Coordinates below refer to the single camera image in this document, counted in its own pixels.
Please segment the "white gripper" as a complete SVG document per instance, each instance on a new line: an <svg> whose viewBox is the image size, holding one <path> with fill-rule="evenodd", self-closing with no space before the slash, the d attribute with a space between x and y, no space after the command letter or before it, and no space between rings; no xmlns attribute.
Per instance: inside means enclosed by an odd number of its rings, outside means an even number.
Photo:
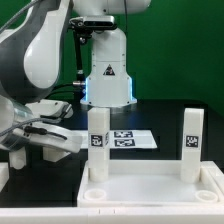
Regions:
<svg viewBox="0 0 224 224"><path fill-rule="evenodd" d="M83 141L79 132L46 123L27 125L24 132L29 135L31 144L72 153L80 151Z"/></svg>

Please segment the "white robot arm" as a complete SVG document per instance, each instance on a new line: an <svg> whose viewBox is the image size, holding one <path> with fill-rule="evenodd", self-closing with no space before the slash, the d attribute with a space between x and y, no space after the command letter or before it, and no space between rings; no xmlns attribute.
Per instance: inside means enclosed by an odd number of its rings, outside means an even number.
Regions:
<svg viewBox="0 0 224 224"><path fill-rule="evenodd" d="M67 73L84 83L83 105L132 105L126 35L116 14L144 11L151 0L31 0L20 26L0 27L0 149L31 143L76 153L82 136L60 127L60 115L39 115Z"/></svg>

